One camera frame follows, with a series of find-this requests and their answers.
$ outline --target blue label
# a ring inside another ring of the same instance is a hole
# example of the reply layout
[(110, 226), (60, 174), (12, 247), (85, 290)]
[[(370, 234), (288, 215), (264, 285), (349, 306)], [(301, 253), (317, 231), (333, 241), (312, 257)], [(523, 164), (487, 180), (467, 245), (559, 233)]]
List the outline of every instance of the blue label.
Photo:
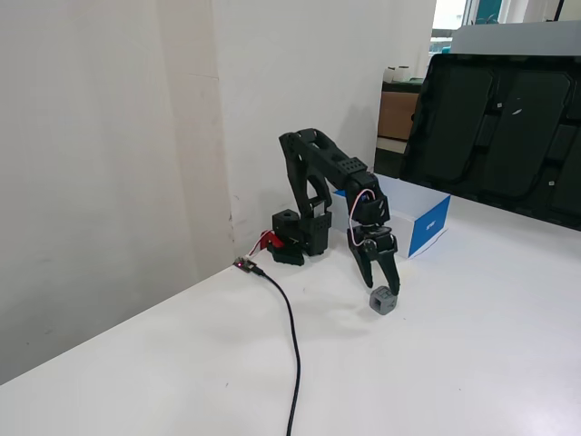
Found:
[(449, 205), (450, 197), (416, 220), (414, 233), (411, 235), (408, 256), (419, 250), (424, 243), (432, 239), (436, 233), (444, 228)]

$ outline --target white wall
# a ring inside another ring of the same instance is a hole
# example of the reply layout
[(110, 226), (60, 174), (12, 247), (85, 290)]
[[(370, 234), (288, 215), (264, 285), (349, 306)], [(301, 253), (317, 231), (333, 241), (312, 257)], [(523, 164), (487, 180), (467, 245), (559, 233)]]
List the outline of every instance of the white wall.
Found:
[(559, 21), (581, 20), (581, 1), (565, 0)]
[[(171, 60), (181, 74), (166, 74), (158, 15), (170, 25), (164, 7), (187, 2), (159, 3), (0, 2), (0, 383), (209, 275), (207, 252), (223, 263), (231, 251), (216, 79), (188, 81), (198, 71)], [(208, 99), (216, 130), (199, 133)], [(217, 199), (195, 171), (215, 174)], [(192, 218), (193, 203), (210, 212)]]
[(213, 0), (213, 10), (234, 236), (244, 253), (273, 213), (296, 209), (281, 134), (316, 127), (373, 164), (389, 2)]
[(183, 192), (201, 279), (234, 259), (211, 1), (157, 0)]
[(408, 65), (413, 76), (425, 77), (429, 63), (429, 39), (436, 0), (392, 0), (388, 21), (389, 65)]

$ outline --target black cable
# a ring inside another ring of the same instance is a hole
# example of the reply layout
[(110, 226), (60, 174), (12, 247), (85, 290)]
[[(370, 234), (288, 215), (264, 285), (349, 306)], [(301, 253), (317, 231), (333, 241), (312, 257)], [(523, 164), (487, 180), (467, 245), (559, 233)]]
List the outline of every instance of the black cable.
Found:
[(563, 10), (563, 3), (565, 2), (565, 0), (559, 0), (559, 4), (556, 6), (556, 11), (555, 11), (555, 20), (553, 21), (559, 21), (559, 18), (561, 17), (561, 11)]
[(291, 436), (292, 422), (294, 421), (294, 411), (297, 408), (297, 399), (299, 398), (299, 384), (300, 384), (300, 354), (299, 354), (299, 344), (297, 342), (297, 333), (294, 330), (294, 317), (292, 316), (291, 303), (289, 302), (289, 299), (287, 298), (287, 295), (284, 293), (284, 291), (279, 286), (279, 284), (276, 283), (267, 273), (265, 273), (263, 270), (261, 270), (257, 266), (254, 266), (251, 269), (251, 271), (253, 273), (259, 275), (260, 277), (264, 277), (266, 280), (268, 280), (269, 282), (271, 282), (276, 287), (276, 289), (279, 290), (279, 292), (282, 295), (282, 298), (284, 298), (284, 302), (287, 303), (287, 309), (289, 310), (290, 333), (292, 334), (292, 345), (294, 346), (294, 354), (295, 354), (295, 356), (297, 358), (297, 379), (296, 379), (296, 381), (294, 383), (294, 393), (292, 394), (292, 405), (290, 407), (289, 423), (287, 424), (287, 436)]

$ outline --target cardboard box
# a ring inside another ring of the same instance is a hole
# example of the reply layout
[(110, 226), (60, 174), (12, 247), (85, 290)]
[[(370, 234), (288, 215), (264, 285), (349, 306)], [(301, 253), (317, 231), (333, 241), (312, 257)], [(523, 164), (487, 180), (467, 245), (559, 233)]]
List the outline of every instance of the cardboard box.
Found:
[(407, 141), (418, 96), (412, 93), (381, 93), (378, 136)]
[[(450, 195), (423, 186), (376, 174), (381, 191), (388, 196), (391, 219), (385, 224), (398, 238), (398, 255), (409, 258), (429, 246), (446, 229)], [(332, 195), (332, 227), (342, 232), (349, 228), (345, 193)]]

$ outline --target white cable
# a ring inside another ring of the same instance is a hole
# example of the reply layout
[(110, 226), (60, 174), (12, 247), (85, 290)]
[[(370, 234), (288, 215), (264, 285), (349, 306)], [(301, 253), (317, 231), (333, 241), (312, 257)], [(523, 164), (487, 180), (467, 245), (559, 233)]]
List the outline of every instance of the white cable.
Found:
[(353, 241), (353, 245), (355, 245), (356, 247), (361, 246), (363, 244), (363, 241), (365, 241), (365, 240), (364, 239), (361, 240), (360, 243), (356, 243), (355, 242), (355, 235), (353, 234), (353, 213), (355, 212), (355, 208), (357, 207), (357, 203), (359, 202), (359, 199), (366, 192), (371, 193), (371, 196), (373, 197), (373, 200), (375, 200), (375, 193), (373, 191), (371, 191), (370, 189), (364, 189), (363, 191), (361, 191), (359, 193), (359, 195), (355, 199), (355, 202), (353, 203), (353, 206), (351, 206), (351, 212), (349, 214), (349, 228), (351, 230), (351, 240)]
[(269, 234), (271, 232), (271, 230), (265, 230), (264, 232), (261, 233), (261, 237), (258, 238), (258, 241), (254, 244), (254, 246), (252, 247), (252, 250), (250, 250), (248, 252), (248, 254), (246, 254), (246, 257), (250, 257), (252, 256), (252, 253), (254, 253), (254, 250), (256, 250), (256, 247), (258, 247), (258, 244), (261, 243), (262, 238), (264, 238), (264, 236), (266, 236), (267, 234)]

